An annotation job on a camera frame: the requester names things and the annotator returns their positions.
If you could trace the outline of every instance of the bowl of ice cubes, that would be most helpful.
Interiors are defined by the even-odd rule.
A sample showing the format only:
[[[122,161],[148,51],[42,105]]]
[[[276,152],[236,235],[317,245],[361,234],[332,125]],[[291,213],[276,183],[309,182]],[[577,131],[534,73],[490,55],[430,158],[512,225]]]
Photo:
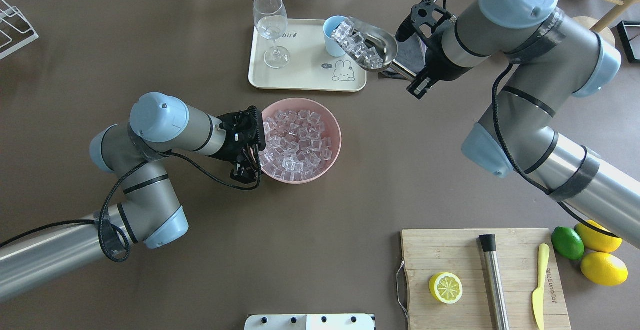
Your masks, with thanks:
[[[287,184],[304,184],[336,162],[343,136],[334,114],[310,99],[294,97],[262,111],[266,148],[262,172]]]

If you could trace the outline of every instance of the wine glass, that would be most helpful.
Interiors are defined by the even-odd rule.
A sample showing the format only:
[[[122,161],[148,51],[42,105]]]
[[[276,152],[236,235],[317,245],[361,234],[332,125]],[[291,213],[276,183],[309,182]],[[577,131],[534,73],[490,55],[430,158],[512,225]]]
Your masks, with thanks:
[[[272,68],[284,67],[289,62],[290,52],[276,43],[288,24],[282,0],[253,0],[253,22],[262,37],[273,40],[273,46],[264,53],[264,62]]]

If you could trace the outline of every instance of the yellow knife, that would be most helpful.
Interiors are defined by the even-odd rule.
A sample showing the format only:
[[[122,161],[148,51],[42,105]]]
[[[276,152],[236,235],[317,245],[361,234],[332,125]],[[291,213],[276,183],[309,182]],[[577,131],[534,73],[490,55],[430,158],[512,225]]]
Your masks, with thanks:
[[[547,274],[547,265],[549,264],[549,245],[546,243],[540,244],[540,248],[537,251],[537,289],[533,290],[531,298],[533,300],[533,316],[535,316],[535,323],[540,330],[545,330],[545,316],[544,316],[544,304],[545,304],[545,275]]]

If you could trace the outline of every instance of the dish rack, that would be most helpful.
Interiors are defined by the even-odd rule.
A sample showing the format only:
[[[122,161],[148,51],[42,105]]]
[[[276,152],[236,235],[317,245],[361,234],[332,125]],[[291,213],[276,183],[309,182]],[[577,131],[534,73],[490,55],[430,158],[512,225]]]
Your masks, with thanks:
[[[5,0],[0,0],[0,59],[6,58],[38,38],[25,15]]]

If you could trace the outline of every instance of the wire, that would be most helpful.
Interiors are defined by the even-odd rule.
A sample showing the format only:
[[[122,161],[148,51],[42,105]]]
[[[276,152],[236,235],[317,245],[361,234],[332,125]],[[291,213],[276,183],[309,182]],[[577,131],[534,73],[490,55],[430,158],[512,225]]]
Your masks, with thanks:
[[[36,229],[33,230],[28,230],[27,232],[24,232],[22,234],[19,234],[18,236],[14,236],[13,238],[8,239],[5,242],[0,243],[0,248],[3,248],[7,245],[9,245],[10,243],[19,240],[23,237],[29,236],[31,234],[35,234],[36,232],[42,231],[42,230],[46,230],[49,229],[51,227],[56,227],[56,226],[62,226],[62,225],[73,225],[73,224],[79,224],[79,225],[94,225],[94,223],[96,223],[96,221],[94,220],[67,220],[67,221],[60,221],[60,222],[54,222],[54,223],[50,223],[49,225],[44,225],[44,226],[40,226]]]
[[[228,182],[224,182],[221,179],[218,179],[217,177],[215,177],[215,175],[213,175],[212,173],[206,171],[204,168],[202,168],[202,166],[200,166],[199,164],[197,164],[194,160],[190,159],[189,157],[183,155],[183,154],[178,154],[178,152],[173,152],[173,151],[169,151],[169,152],[165,152],[165,154],[168,154],[169,156],[175,156],[178,158],[181,158],[185,161],[187,161],[188,163],[192,164],[193,167],[197,168],[199,171],[201,171],[202,173],[204,173],[206,176],[208,176],[210,179],[214,180],[215,182],[218,182],[219,184],[228,186],[230,188],[234,188],[234,189],[241,189],[241,190],[250,190],[250,189],[256,189],[258,186],[260,186],[260,179],[261,179],[261,175],[262,175],[262,169],[260,168],[260,158],[258,157],[256,159],[256,153],[258,153],[258,151],[256,151],[256,149],[253,150],[254,152],[254,156],[253,156],[253,160],[254,163],[258,164],[258,168],[257,168],[257,172],[258,172],[258,178],[256,180],[256,184],[248,187],[248,188],[243,188],[241,186],[236,186],[234,184],[229,184]]]
[[[509,162],[513,166],[514,170],[522,178],[524,178],[528,183],[532,184],[537,189],[540,189],[542,192],[544,192],[548,196],[549,194],[551,194],[551,191],[549,189],[545,188],[544,186],[538,184],[533,179],[531,179],[528,175],[526,175],[526,173],[522,170],[522,168],[520,166],[518,166],[518,164],[516,163],[514,157],[512,156],[511,152],[509,151],[509,148],[508,148],[507,143],[505,141],[505,137],[502,134],[503,133],[502,129],[500,128],[500,120],[499,120],[499,116],[498,116],[498,85],[500,84],[500,81],[502,81],[502,79],[505,78],[505,76],[509,73],[509,71],[512,70],[513,66],[514,66],[514,64],[509,63],[509,65],[502,72],[502,74],[498,75],[498,78],[496,78],[496,80],[494,81],[493,87],[491,88],[491,101],[492,101],[491,102],[492,103],[491,104],[491,110],[493,112],[493,123],[494,123],[493,127],[495,129],[496,136],[498,136],[498,141],[500,142],[500,147],[502,147],[502,151],[504,151],[505,155],[509,159]],[[585,225],[586,227],[589,227],[591,230],[594,230],[596,232],[599,232],[600,234],[604,234],[604,235],[611,236],[611,237],[614,237],[614,238],[618,237],[615,234],[613,234],[612,232],[599,229],[598,227],[595,227],[594,225],[591,225],[587,221],[583,220],[582,218],[580,218],[580,216],[578,216],[571,209],[569,209],[569,207],[564,202],[560,201],[560,202],[558,202],[558,205],[560,205],[560,207],[562,207],[563,210],[565,210],[569,215],[571,215],[571,217],[573,217],[574,219],[578,220],[580,223],[582,223],[582,225]]]
[[[130,177],[134,172],[138,171],[140,168],[142,168],[142,166],[145,166],[148,163],[147,160],[142,161],[141,163],[137,164],[136,167],[132,168],[131,170],[128,171],[128,173],[125,173],[124,175],[122,175],[121,178],[118,179],[118,181],[115,183],[115,185],[113,185],[113,187],[111,188],[111,191],[109,192],[109,194],[107,195],[107,198],[105,198],[104,204],[102,205],[102,209],[100,209],[100,216],[98,217],[98,241],[100,243],[100,248],[102,248],[102,252],[105,254],[105,256],[114,262],[124,262],[126,259],[128,259],[130,253],[131,253],[131,244],[129,244],[128,239],[126,238],[126,235],[124,234],[124,232],[122,231],[121,228],[115,226],[115,225],[111,225],[112,228],[114,228],[114,230],[116,230],[118,232],[118,234],[120,234],[120,236],[122,237],[122,241],[124,241],[124,248],[125,248],[125,255],[123,257],[115,257],[112,253],[110,253],[110,251],[107,249],[107,246],[105,245],[105,235],[103,234],[103,224],[105,223],[105,217],[107,214],[107,210],[109,209],[109,202],[112,200],[112,197],[114,196],[114,194],[116,193],[116,190],[118,189],[118,187],[122,184],[122,182],[124,182],[124,180],[126,180],[128,177]]]

